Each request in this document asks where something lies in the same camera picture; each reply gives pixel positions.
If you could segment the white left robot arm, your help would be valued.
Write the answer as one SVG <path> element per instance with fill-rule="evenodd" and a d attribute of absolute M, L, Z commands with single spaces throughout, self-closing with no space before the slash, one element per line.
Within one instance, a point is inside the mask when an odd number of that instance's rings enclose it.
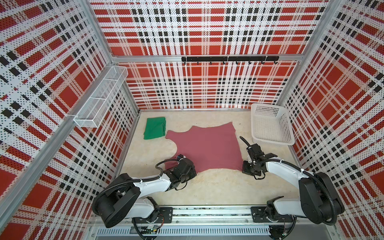
<path fill-rule="evenodd" d="M 146 178 L 121 174 L 97 194 L 92 202 L 92 211 L 101 217 L 106 228 L 112 228 L 127 218 L 133 222 L 156 222 L 161 216 L 161 208 L 150 195 L 176 190 L 180 184 L 186 184 L 197 176 L 194 163 L 183 155 L 161 161 L 155 168 L 159 174 Z"/>

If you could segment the maroon tank top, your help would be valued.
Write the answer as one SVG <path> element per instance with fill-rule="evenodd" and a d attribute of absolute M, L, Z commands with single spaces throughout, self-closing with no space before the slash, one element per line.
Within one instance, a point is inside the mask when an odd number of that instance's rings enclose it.
<path fill-rule="evenodd" d="M 169 130 L 166 139 L 177 146 L 175 156 L 190 159 L 197 173 L 210 169 L 242 170 L 243 159 L 233 123 L 178 133 Z"/>

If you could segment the green tank top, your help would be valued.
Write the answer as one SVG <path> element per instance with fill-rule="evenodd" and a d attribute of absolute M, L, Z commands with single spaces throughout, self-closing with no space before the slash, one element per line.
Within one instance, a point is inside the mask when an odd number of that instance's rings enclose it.
<path fill-rule="evenodd" d="M 144 140 L 152 140 L 165 136 L 166 133 L 166 118 L 147 118 L 144 131 Z"/>

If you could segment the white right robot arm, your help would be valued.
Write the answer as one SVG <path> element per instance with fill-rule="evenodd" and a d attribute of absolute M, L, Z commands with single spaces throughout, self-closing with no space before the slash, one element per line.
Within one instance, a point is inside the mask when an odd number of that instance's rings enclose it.
<path fill-rule="evenodd" d="M 290 215 L 306 218 L 314 224 L 336 224 L 345 207 L 327 174 L 308 172 L 275 154 L 265 154 L 258 144 L 244 142 L 249 157 L 243 162 L 243 174 L 263 180 L 267 173 L 271 173 L 299 190 L 297 199 L 279 196 L 267 201 L 264 214 L 270 222 L 278 222 Z"/>

